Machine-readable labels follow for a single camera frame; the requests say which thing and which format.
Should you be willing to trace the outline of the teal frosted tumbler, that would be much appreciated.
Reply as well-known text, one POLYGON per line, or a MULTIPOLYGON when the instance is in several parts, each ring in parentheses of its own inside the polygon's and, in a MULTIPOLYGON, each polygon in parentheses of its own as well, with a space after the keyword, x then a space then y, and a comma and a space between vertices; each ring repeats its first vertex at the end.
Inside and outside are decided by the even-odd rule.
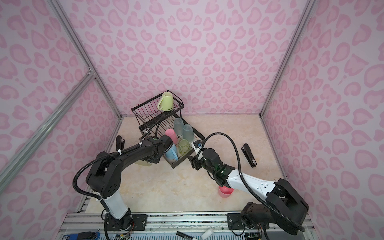
POLYGON ((183 139, 187 140, 189 143, 193 142, 194 140, 194 130, 193 127, 189 124, 185 124, 183 126, 183 139))
POLYGON ((181 136, 183 134, 184 121, 182 118, 174 119, 174 131, 177 136, 181 136))

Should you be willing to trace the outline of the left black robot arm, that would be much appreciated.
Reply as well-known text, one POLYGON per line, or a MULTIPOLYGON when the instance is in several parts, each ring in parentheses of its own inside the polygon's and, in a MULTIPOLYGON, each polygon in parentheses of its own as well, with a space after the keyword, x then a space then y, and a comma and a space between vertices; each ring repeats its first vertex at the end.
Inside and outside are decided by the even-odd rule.
POLYGON ((133 228, 131 210, 120 194, 123 170, 137 161, 157 164, 173 144, 167 135, 145 137, 129 148, 114 153, 100 152, 95 160, 75 174, 72 182, 74 190, 97 199, 104 207, 105 230, 108 226, 123 231, 133 228))

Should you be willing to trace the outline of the green transparent cup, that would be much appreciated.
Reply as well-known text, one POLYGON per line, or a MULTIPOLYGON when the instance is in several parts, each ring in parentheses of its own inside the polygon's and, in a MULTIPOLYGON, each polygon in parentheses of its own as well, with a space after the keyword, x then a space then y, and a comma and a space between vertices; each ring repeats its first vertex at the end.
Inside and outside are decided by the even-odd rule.
POLYGON ((180 140, 180 142, 178 143, 178 151, 180 156, 186 155, 190 151, 190 149, 191 149, 191 145, 188 140, 186 139, 180 140))

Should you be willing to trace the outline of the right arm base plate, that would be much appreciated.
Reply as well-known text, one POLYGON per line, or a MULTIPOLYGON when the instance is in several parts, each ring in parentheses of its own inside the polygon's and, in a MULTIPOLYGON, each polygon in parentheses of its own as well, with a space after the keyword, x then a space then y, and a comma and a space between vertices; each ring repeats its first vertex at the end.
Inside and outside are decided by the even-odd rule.
POLYGON ((264 227, 270 229, 266 215, 260 213, 229 213, 226 216, 229 230, 262 230, 264 227))

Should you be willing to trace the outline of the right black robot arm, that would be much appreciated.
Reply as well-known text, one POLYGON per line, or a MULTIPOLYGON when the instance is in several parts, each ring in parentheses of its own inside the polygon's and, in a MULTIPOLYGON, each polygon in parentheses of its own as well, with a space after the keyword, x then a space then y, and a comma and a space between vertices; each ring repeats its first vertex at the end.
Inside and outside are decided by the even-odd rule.
POLYGON ((239 150, 230 136, 216 132, 190 145, 196 153, 191 159, 193 169, 204 169, 220 187, 249 193, 257 200, 256 203, 247 203, 241 211, 240 222, 245 229, 276 224, 293 236, 305 232, 303 223, 309 205, 304 198, 285 179, 274 182, 243 173, 239 150), (237 159, 236 167, 225 164, 213 148, 206 147, 206 142, 213 136, 223 136, 230 141, 237 159))

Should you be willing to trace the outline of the pink cup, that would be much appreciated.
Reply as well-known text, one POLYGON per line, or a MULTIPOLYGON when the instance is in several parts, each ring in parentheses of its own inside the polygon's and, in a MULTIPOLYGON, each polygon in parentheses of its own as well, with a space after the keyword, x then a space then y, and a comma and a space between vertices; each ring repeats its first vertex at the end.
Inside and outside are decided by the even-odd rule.
POLYGON ((228 188, 225 186, 219 187, 218 193, 221 198, 228 198, 232 193, 234 192, 234 189, 228 188))
POLYGON ((167 129, 165 131, 165 135, 170 137, 175 145, 178 144, 178 136, 177 136, 176 132, 173 129, 167 129))

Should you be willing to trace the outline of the blue mug white inside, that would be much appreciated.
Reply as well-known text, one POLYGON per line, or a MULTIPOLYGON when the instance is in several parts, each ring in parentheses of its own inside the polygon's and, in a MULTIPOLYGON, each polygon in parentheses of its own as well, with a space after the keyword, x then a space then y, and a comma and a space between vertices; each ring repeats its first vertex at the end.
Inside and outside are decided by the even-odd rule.
POLYGON ((165 152, 165 156, 170 161, 178 161, 178 149, 175 144, 172 144, 168 150, 165 152))

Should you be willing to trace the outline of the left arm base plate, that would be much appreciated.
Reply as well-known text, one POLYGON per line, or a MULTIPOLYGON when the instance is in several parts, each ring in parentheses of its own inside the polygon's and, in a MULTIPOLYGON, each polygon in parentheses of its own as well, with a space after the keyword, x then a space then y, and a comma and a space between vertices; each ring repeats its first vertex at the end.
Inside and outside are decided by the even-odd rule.
POLYGON ((108 232, 129 232, 129 231, 144 231, 147 225, 148 215, 128 214, 120 220, 115 219, 111 215, 105 217, 104 229, 108 232))

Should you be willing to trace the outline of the light green mug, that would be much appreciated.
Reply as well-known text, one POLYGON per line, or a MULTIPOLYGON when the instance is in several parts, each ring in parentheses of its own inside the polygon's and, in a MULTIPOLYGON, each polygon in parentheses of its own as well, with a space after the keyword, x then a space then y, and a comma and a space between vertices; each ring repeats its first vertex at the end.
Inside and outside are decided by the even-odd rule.
POLYGON ((174 96, 170 92, 164 92, 158 102, 159 111, 170 112, 174 108, 174 96))

